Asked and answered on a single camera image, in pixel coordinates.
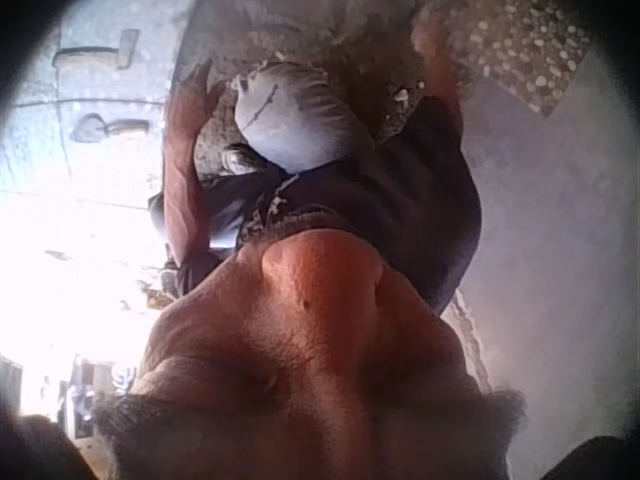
man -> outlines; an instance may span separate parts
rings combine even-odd
[[[211,190],[193,150],[221,86],[207,93],[209,64],[178,88],[160,216],[183,296],[131,394],[96,413],[114,477],[507,476],[519,397],[481,394],[439,318],[480,206],[442,35],[419,21],[413,42],[425,98],[377,148],[316,72],[241,79],[252,149],[230,155],[262,164]],[[210,252],[229,239],[231,256]]]

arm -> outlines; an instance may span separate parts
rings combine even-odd
[[[224,82],[207,93],[211,61],[196,67],[177,86],[167,109],[164,152],[164,213],[169,246],[179,266],[189,255],[209,248],[209,219],[193,163],[196,139],[215,110]]]
[[[448,54],[447,34],[440,15],[423,9],[416,17],[413,46],[425,64],[425,93],[444,102],[459,136],[462,136],[462,114],[456,88],[453,62]]]

dark shirt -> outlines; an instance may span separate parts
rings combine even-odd
[[[480,202],[446,106],[424,98],[402,131],[359,158],[304,172],[256,199],[239,235],[312,209],[330,212],[367,240],[441,313],[458,287],[480,233]],[[220,260],[189,257],[179,291],[200,284]]]

